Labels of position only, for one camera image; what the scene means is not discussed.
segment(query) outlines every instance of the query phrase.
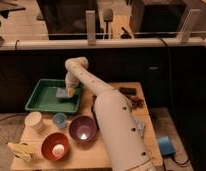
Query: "cable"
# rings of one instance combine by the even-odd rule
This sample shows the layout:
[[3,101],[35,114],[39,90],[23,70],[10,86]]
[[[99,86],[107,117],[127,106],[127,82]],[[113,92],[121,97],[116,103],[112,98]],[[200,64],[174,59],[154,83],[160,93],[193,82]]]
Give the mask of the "cable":
[[15,46],[14,46],[15,51],[18,50],[18,49],[17,49],[18,42],[20,42],[20,40],[16,40],[16,42],[15,42]]
[[163,38],[157,37],[157,39],[159,39],[164,46],[166,47],[167,50],[167,54],[168,54],[168,65],[169,65],[169,96],[170,96],[170,103],[171,103],[171,110],[172,110],[172,114],[174,117],[174,120],[176,120],[176,112],[175,112],[175,105],[174,105],[174,100],[173,100],[173,80],[172,80],[172,56],[171,56],[171,51],[170,51],[170,47],[168,46],[168,44],[166,43],[166,41]]
[[9,119],[9,118],[12,118],[12,117],[16,117],[16,116],[19,116],[19,114],[14,114],[14,115],[11,115],[11,116],[4,117],[4,118],[0,119],[0,121],[6,120],[6,119]]
[[184,162],[179,162],[179,161],[176,160],[175,156],[171,156],[171,159],[173,160],[174,163],[176,163],[180,167],[187,167],[187,164],[190,161],[189,159],[187,159]]
[[[157,39],[159,39],[164,44],[164,46],[166,47],[166,50],[167,50],[167,54],[168,54],[170,103],[171,103],[172,114],[173,114],[174,120],[176,122],[177,119],[176,119],[176,111],[175,111],[175,105],[174,105],[174,100],[173,100],[173,86],[172,86],[173,80],[172,80],[172,56],[171,56],[171,51],[170,51],[170,47],[168,46],[168,44],[165,42],[165,40],[163,38],[158,37]],[[185,162],[182,162],[182,163],[178,162],[175,159],[175,155],[171,155],[170,158],[179,167],[187,167],[187,164],[190,161],[189,158],[188,158]]]

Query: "small cup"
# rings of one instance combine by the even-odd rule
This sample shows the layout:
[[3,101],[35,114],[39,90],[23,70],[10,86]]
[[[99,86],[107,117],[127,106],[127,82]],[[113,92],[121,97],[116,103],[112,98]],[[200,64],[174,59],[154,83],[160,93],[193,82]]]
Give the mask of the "small cup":
[[40,112],[31,112],[26,116],[25,125],[32,128],[37,133],[44,130],[44,122]]
[[66,115],[65,113],[56,113],[52,120],[53,120],[53,123],[59,128],[59,129],[62,129],[62,128],[65,128],[66,125],[67,125],[67,122],[66,122]]

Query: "orange bowl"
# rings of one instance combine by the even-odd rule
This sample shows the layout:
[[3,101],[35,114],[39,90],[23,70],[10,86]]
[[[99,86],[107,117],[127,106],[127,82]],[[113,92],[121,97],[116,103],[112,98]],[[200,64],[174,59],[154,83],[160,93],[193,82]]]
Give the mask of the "orange bowl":
[[43,141],[41,152],[47,160],[61,160],[63,159],[69,150],[68,137],[60,132],[50,134]]

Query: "black cabinet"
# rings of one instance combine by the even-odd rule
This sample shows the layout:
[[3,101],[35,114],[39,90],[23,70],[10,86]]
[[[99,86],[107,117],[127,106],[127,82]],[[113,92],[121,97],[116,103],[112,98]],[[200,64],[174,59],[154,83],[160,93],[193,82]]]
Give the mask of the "black cabinet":
[[173,37],[175,34],[167,32],[177,31],[185,7],[182,0],[133,0],[131,30],[142,33],[135,37]]

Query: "green tray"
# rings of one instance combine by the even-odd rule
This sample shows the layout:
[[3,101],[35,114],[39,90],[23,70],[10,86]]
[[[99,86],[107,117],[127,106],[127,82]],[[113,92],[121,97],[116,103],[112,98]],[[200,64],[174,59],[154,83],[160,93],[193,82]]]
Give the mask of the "green tray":
[[76,92],[72,98],[58,99],[56,97],[57,88],[64,87],[64,80],[40,79],[25,106],[25,110],[75,114],[80,104],[82,85],[76,87]]

